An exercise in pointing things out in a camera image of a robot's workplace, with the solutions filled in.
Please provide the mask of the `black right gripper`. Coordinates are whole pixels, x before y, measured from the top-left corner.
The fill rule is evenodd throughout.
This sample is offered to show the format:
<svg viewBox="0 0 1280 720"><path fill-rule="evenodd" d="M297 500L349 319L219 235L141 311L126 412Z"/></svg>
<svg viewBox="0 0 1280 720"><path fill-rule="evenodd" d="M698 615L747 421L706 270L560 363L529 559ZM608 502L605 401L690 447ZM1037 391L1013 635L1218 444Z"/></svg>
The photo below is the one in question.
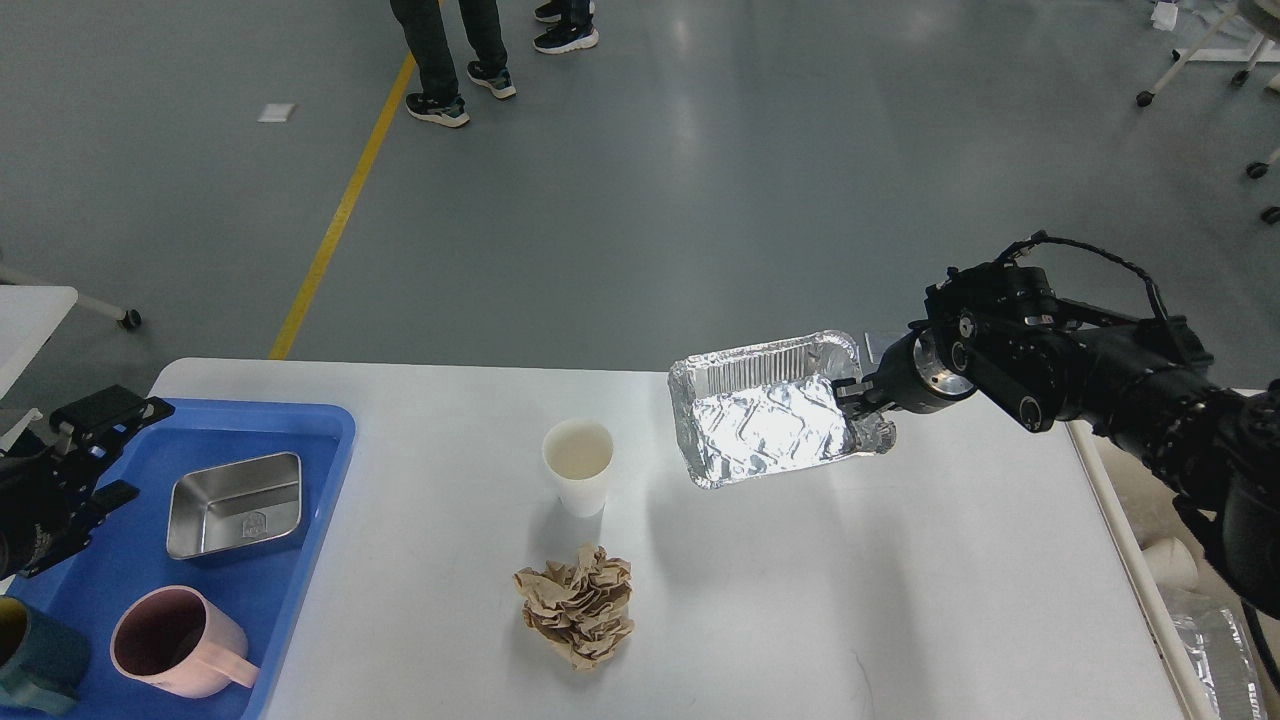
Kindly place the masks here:
<svg viewBox="0 0 1280 720"><path fill-rule="evenodd" d="M934 332L914 329L881 356L876 375L832 380L832 395L846 419L883 409L932 414L973 397L977 387L943 361Z"/></svg>

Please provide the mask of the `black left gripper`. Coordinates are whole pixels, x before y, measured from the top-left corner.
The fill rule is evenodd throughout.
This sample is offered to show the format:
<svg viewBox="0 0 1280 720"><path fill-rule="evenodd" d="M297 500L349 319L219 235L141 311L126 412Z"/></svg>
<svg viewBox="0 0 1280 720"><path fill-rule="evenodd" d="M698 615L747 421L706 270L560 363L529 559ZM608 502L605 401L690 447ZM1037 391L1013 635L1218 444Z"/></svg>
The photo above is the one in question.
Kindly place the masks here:
<svg viewBox="0 0 1280 720"><path fill-rule="evenodd" d="M91 456L116 456L143 429L174 415L164 398L110 386L52 413L54 447L3 460L3 578L33 578L90 546L91 533L140 496L125 480L97 489Z"/></svg>

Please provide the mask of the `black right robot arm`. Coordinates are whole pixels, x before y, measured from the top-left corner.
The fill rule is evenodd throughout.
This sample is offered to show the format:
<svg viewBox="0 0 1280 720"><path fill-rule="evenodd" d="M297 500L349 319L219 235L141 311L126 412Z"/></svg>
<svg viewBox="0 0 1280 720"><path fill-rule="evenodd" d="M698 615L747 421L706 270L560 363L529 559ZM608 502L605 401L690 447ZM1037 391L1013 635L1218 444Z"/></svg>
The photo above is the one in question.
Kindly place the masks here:
<svg viewBox="0 0 1280 720"><path fill-rule="evenodd" d="M1061 299L1019 258L1069 240L1036 232L993 260L955 266L925 291L925 316L861 379L832 382L847 419L936 413L984 395L1020 427L1080 420L1138 459L1175 496L1210 566L1249 606L1279 606L1277 384L1247 396L1207 377L1213 359L1155 279L1089 243L1079 250L1133 272L1149 315Z"/></svg>

